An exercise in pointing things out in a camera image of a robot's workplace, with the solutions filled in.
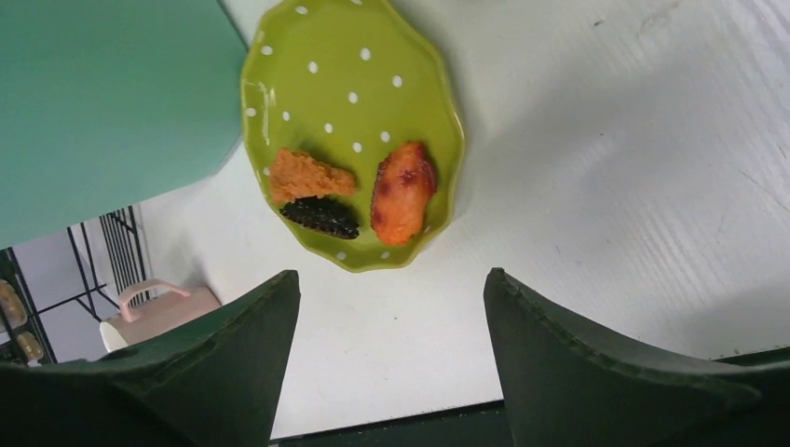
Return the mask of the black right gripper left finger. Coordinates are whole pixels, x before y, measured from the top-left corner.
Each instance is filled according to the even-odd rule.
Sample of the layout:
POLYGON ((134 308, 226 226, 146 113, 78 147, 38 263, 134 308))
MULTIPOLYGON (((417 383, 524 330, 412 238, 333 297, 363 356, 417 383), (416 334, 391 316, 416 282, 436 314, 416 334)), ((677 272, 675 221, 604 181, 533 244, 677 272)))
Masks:
POLYGON ((1 367, 5 446, 267 446, 301 292, 285 270, 94 360, 1 367))

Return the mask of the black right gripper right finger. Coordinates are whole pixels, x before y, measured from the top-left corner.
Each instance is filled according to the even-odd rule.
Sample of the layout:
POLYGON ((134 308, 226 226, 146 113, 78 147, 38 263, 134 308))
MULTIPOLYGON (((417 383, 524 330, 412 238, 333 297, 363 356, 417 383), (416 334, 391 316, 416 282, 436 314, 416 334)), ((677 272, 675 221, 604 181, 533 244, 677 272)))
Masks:
POLYGON ((501 268, 484 307, 517 446, 785 446, 789 354, 708 360, 571 311, 501 268))

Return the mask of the pink white mug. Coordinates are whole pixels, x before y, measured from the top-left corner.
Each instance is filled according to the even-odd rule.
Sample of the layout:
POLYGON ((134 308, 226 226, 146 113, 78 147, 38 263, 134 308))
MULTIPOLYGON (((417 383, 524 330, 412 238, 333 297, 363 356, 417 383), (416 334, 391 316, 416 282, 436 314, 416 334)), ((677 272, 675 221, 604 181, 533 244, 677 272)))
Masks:
POLYGON ((220 308, 207 287, 192 290, 159 279, 133 284, 118 296, 118 313, 103 320, 99 331, 112 353, 139 344, 220 308))

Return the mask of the black wire rack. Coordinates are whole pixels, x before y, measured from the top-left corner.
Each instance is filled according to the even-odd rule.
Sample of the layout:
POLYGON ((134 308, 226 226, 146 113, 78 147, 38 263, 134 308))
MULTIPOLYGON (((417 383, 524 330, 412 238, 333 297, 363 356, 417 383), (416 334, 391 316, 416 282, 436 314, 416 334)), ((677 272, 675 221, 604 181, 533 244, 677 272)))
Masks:
POLYGON ((118 296, 148 278, 140 210, 127 206, 1 251, 1 280, 11 284, 28 314, 11 328, 1 309, 1 360, 42 366, 106 354, 99 331, 118 312, 118 296), (17 343, 32 333, 45 351, 25 363, 17 343))

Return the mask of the teal plastic bin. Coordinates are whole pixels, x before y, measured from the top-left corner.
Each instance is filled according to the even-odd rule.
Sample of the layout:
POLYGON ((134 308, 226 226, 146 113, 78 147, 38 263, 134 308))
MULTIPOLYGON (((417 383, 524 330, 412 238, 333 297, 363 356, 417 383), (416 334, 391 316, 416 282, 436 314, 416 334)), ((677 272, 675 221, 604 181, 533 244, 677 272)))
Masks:
POLYGON ((212 175, 247 48, 218 1, 1 5, 1 244, 212 175))

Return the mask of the green dotted small plate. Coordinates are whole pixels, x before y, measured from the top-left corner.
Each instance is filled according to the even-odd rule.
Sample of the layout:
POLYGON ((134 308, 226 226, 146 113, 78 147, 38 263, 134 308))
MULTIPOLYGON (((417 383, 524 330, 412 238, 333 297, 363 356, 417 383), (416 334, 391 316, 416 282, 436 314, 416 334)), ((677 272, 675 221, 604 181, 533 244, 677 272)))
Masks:
POLYGON ((260 19, 241 72, 243 140, 269 207, 308 251, 350 272, 400 268, 449 224, 466 141, 439 51, 386 1, 283 1, 260 19), (387 246, 371 226, 379 163, 423 142, 438 173, 422 231, 387 246), (269 168, 277 151, 305 152, 351 172, 357 191, 327 196, 357 213, 344 240, 279 214, 269 168))

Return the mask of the black lid spice jar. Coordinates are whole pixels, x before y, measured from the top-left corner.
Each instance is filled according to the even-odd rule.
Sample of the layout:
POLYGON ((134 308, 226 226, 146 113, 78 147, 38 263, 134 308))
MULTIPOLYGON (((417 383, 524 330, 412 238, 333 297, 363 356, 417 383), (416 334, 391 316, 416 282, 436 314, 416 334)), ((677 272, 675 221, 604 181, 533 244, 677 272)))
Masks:
POLYGON ((22 332, 17 338, 25 363, 39 361, 45 356, 45 351, 36 337, 30 332, 22 332))

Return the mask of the pink lid spice jar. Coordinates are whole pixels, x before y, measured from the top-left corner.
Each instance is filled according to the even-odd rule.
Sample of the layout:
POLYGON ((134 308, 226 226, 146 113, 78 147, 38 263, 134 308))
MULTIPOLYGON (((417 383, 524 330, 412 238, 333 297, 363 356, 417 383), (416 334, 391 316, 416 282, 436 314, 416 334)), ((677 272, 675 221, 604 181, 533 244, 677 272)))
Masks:
POLYGON ((11 328, 18 328, 27 323, 28 314, 19 295, 10 283, 1 280, 1 309, 11 328))

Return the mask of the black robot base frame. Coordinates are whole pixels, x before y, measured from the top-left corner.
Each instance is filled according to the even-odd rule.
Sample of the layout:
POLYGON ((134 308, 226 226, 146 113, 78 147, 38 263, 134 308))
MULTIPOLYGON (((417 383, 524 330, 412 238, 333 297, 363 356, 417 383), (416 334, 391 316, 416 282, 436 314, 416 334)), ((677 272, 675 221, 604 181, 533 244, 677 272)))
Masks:
POLYGON ((512 446, 502 400, 275 440, 274 446, 512 446))

